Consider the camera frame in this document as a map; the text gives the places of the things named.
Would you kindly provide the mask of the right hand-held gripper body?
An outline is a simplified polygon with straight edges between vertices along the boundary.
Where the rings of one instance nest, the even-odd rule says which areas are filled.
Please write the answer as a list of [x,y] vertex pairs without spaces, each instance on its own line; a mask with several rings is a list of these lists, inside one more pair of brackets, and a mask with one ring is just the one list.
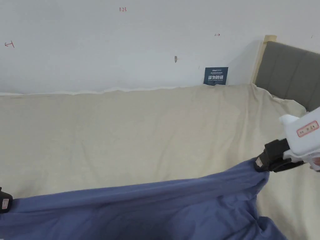
[[284,137],[265,144],[264,150],[292,162],[309,163],[314,171],[320,166],[313,159],[320,157],[320,108],[308,112],[303,117],[283,115],[279,118],[283,125]]

